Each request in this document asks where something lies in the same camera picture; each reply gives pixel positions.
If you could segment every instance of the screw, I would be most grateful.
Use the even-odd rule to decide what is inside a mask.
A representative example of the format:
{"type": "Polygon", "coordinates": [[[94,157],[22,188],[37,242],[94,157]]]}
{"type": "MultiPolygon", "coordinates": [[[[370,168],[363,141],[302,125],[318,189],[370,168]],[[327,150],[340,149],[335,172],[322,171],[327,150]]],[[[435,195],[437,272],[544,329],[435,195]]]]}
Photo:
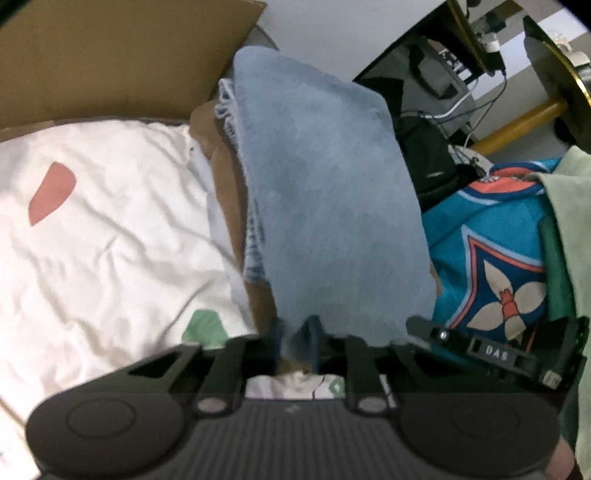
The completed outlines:
{"type": "Polygon", "coordinates": [[[202,413],[214,415],[223,412],[228,407],[225,400],[217,397],[208,397],[199,400],[197,409],[202,413]]]}
{"type": "Polygon", "coordinates": [[[357,403],[357,408],[364,413],[382,413],[387,407],[386,401],[379,397],[365,397],[357,403]]]}

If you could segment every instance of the desk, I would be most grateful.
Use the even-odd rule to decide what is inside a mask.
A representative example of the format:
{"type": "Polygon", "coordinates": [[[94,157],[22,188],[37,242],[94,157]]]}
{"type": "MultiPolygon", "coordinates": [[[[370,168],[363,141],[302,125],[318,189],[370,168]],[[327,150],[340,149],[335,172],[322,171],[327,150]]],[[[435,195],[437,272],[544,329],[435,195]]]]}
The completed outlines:
{"type": "Polygon", "coordinates": [[[259,25],[282,53],[353,80],[444,0],[265,0],[259,25]]]}

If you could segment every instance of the cardboard box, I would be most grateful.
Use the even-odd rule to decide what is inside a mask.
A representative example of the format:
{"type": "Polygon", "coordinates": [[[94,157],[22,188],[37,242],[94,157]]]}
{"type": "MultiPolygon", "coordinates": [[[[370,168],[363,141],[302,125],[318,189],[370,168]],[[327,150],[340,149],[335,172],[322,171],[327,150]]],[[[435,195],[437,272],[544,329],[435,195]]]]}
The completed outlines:
{"type": "Polygon", "coordinates": [[[124,116],[189,120],[264,4],[32,0],[0,27],[0,132],[124,116]]]}

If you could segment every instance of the white pillow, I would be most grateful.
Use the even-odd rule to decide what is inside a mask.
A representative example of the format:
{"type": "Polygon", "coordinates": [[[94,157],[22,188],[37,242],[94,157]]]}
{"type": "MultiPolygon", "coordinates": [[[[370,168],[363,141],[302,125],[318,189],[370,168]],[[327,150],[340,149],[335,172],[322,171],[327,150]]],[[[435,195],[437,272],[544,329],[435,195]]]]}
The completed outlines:
{"type": "Polygon", "coordinates": [[[0,144],[3,480],[37,473],[23,428],[47,396],[179,343],[196,310],[217,312],[229,336],[252,332],[190,154],[207,168],[187,126],[139,121],[0,144]]]}

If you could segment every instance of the white cable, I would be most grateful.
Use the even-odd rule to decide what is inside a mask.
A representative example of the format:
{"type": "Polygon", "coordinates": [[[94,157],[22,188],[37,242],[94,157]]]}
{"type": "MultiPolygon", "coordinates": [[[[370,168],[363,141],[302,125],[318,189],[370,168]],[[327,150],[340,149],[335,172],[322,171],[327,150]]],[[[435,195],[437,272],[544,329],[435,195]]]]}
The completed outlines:
{"type": "Polygon", "coordinates": [[[464,142],[464,148],[466,148],[468,146],[468,142],[470,141],[470,137],[472,136],[473,133],[474,133],[474,129],[472,128],[470,130],[470,133],[468,133],[466,136],[466,141],[464,142]]]}
{"type": "Polygon", "coordinates": [[[475,88],[477,87],[477,85],[478,85],[478,80],[480,80],[480,78],[477,78],[477,79],[476,79],[476,82],[474,83],[474,86],[473,86],[473,87],[472,87],[472,88],[471,88],[471,89],[468,91],[468,93],[467,93],[467,94],[465,94],[465,95],[464,95],[462,98],[460,98],[460,99],[457,101],[457,103],[456,103],[456,104],[455,104],[455,105],[454,105],[454,106],[453,106],[451,109],[449,109],[447,112],[445,112],[445,113],[440,113],[440,114],[438,114],[438,115],[423,115],[423,118],[428,118],[428,119],[438,119],[438,120],[439,120],[440,118],[445,118],[445,117],[447,117],[447,116],[451,115],[451,114],[452,114],[454,111],[456,111],[456,108],[458,108],[458,107],[459,107],[459,106],[462,104],[462,102],[463,102],[464,100],[466,100],[466,99],[467,99],[467,98],[468,98],[468,97],[469,97],[469,96],[472,94],[472,92],[474,91],[474,89],[475,89],[475,88]]]}

